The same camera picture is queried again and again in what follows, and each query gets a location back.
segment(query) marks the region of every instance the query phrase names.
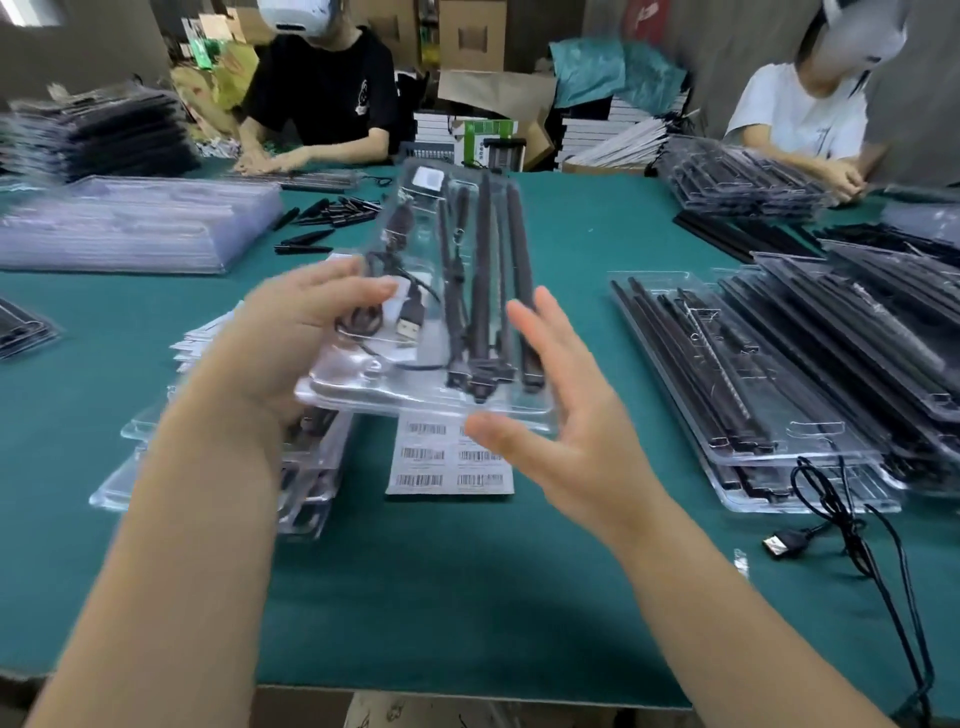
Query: green table mat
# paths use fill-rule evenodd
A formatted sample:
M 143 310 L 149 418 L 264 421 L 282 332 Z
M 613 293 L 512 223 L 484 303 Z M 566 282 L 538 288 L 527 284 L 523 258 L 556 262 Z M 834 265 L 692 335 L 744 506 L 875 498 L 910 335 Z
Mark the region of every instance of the green table mat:
M 671 224 L 676 204 L 657 181 L 518 179 L 536 279 L 556 294 L 626 402 L 666 488 L 728 558 L 746 553 L 751 581 L 816 649 L 893 710 L 912 682 L 874 586 L 838 555 L 838 537 L 818 540 L 795 563 L 774 563 L 761 550 L 775 529 L 812 518 L 736 515 L 720 505 L 606 284 L 612 270 L 707 276 L 733 261 Z M 380 191 L 368 184 L 361 194 Z M 300 207 L 317 199 L 287 197 Z M 359 245 L 369 230 L 333 240 Z M 86 501 L 132 449 L 120 428 L 174 379 L 168 347 L 181 334 L 306 262 L 275 256 L 273 242 L 222 278 L 0 274 L 0 295 L 66 331 L 56 345 L 0 364 L 0 667 L 39 673 L 55 665 L 117 523 Z M 395 432 L 393 420 L 362 418 L 322 538 L 278 546 L 260 681 L 687 705 L 604 548 L 520 476 L 516 495 L 501 501 L 385 498 Z M 920 502 L 893 521 L 937 667 L 936 712 L 960 716 L 960 519 Z M 874 526 L 868 538 L 899 592 L 890 540 Z M 772 668 L 790 679 L 789 665 Z

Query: white face mask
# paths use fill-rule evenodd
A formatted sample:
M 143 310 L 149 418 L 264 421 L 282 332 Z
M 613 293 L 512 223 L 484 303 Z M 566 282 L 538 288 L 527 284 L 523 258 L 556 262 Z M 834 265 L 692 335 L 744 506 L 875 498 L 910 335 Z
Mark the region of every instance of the white face mask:
M 321 37 L 340 14 L 341 0 L 258 0 L 257 5 L 278 33 Z
M 904 0 L 858 0 L 841 10 L 824 0 L 827 29 L 813 53 L 813 68 L 824 78 L 858 76 L 894 58 L 906 43 Z

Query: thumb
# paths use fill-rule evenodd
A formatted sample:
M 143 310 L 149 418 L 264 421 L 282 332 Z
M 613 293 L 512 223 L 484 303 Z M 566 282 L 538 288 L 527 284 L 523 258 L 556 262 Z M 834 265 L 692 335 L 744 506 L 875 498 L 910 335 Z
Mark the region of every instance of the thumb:
M 354 308 L 380 305 L 396 292 L 396 281 L 353 276 L 336 279 L 304 291 L 300 315 L 305 324 L 323 326 Z
M 473 414 L 467 418 L 464 431 L 477 445 L 500 455 L 541 487 L 564 469 L 565 453 L 560 445 L 509 417 L 489 412 Z

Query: teal plastic bag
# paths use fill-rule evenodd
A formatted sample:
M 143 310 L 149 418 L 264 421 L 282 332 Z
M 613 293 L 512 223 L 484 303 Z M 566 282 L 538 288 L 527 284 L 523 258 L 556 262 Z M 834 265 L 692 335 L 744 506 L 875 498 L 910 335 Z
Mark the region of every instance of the teal plastic bag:
M 623 43 L 600 38 L 571 38 L 550 43 L 557 74 L 557 109 L 606 99 L 627 85 Z
M 643 42 L 628 43 L 624 55 L 627 80 L 616 95 L 654 116 L 667 113 L 684 85 L 686 71 Z

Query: hand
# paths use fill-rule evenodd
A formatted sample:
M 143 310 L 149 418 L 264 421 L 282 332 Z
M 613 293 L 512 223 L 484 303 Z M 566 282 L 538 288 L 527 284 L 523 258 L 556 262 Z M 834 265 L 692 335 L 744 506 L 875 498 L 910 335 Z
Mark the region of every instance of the hand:
M 844 159 L 825 159 L 820 163 L 818 175 L 833 188 L 841 203 L 859 197 L 867 188 L 860 170 Z
M 596 361 L 546 288 L 537 312 L 517 301 L 510 321 L 537 350 L 561 410 L 557 442 L 516 420 L 481 413 L 467 419 L 467 435 L 536 481 L 558 510 L 623 554 L 666 499 L 640 448 L 633 424 Z
M 271 174 L 273 172 L 289 173 L 305 167 L 314 161 L 313 152 L 309 147 L 299 147 L 293 152 L 277 155 L 268 159 L 261 169 L 261 174 Z
M 270 155 L 263 147 L 245 150 L 233 167 L 234 172 L 245 175 L 263 174 L 262 169 L 271 162 Z
M 294 388 L 316 362 L 333 322 L 396 292 L 395 280 L 358 278 L 362 271 L 362 258 L 341 258 L 262 283 L 210 345 L 188 391 L 252 404 L 279 425 L 290 424 L 302 410 Z

